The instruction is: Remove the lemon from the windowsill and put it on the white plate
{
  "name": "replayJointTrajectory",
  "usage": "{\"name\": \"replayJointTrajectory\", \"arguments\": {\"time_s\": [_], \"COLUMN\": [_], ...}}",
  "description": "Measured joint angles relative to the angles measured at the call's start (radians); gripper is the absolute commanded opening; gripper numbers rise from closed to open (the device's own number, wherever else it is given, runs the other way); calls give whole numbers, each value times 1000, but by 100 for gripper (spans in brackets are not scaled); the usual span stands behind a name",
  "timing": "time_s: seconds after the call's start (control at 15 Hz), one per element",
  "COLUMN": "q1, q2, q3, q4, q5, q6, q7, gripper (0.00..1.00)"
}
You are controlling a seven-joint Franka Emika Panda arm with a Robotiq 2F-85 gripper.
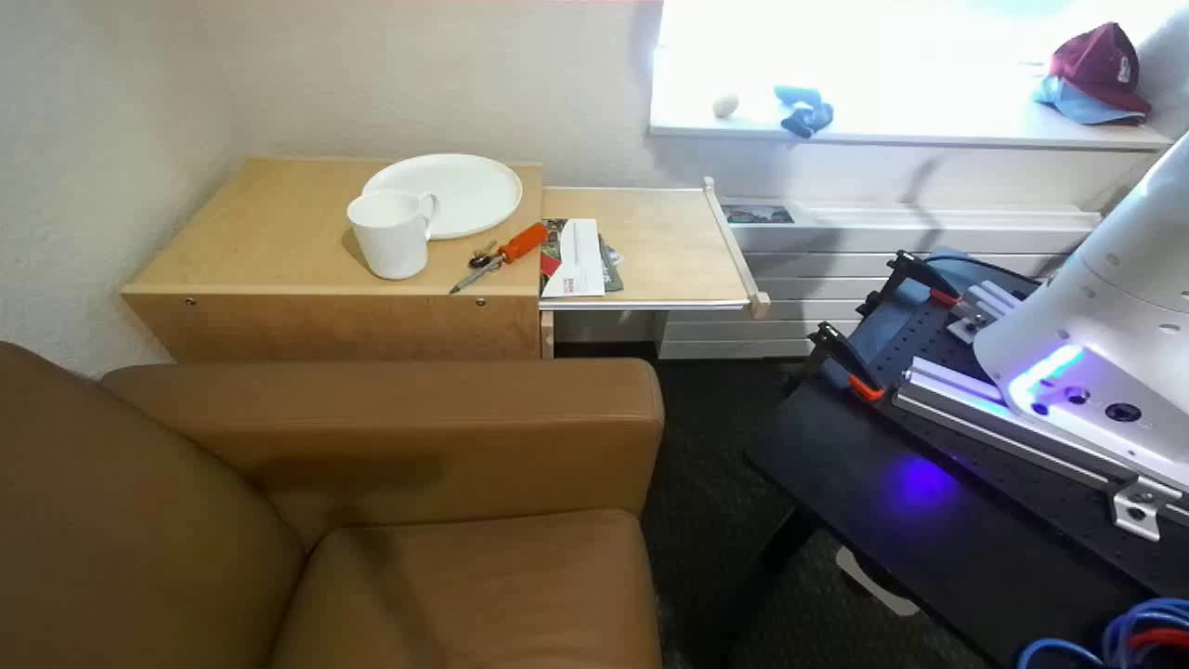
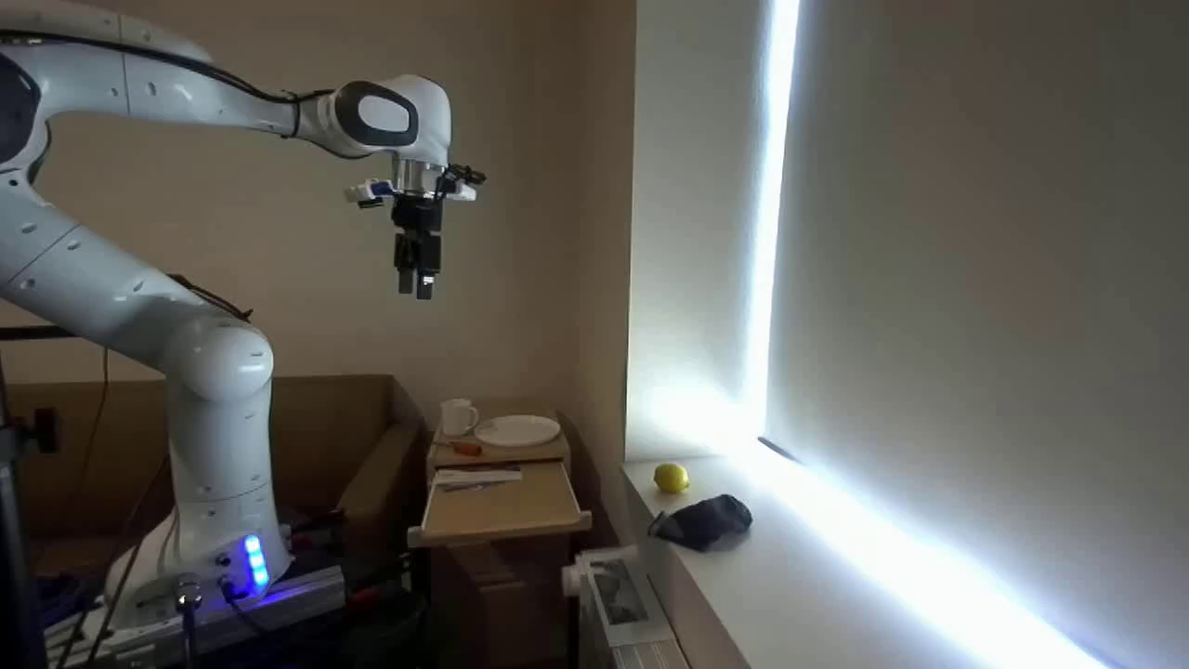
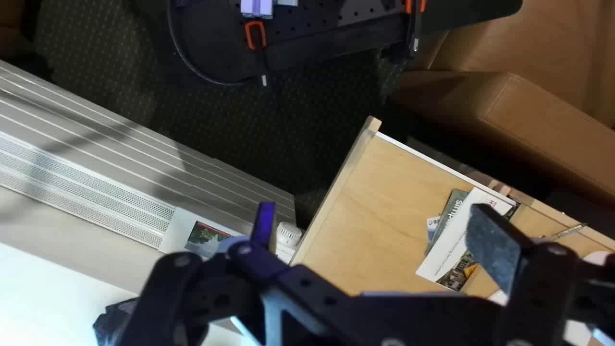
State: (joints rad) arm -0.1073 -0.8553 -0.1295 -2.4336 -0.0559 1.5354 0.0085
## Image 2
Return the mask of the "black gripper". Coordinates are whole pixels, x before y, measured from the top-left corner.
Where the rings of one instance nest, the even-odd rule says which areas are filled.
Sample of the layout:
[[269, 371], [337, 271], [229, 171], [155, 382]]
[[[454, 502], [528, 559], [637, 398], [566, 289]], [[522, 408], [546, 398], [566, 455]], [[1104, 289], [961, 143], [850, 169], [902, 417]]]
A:
[[444, 267], [444, 205], [436, 198], [399, 198], [392, 219], [399, 226], [399, 295], [430, 302], [440, 283], [436, 271]]

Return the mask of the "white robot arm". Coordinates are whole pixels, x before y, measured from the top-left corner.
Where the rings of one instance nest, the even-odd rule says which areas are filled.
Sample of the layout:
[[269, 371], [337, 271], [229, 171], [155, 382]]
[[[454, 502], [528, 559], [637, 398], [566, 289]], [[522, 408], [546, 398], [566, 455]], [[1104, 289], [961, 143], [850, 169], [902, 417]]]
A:
[[264, 95], [154, 22], [80, 0], [0, 0], [0, 295], [166, 380], [175, 513], [107, 572], [107, 609], [141, 620], [175, 588], [264, 596], [289, 568], [272, 495], [269, 339], [180, 279], [124, 253], [32, 191], [66, 111], [259, 129], [342, 159], [385, 155], [371, 183], [408, 232], [444, 216], [450, 98], [419, 75]]

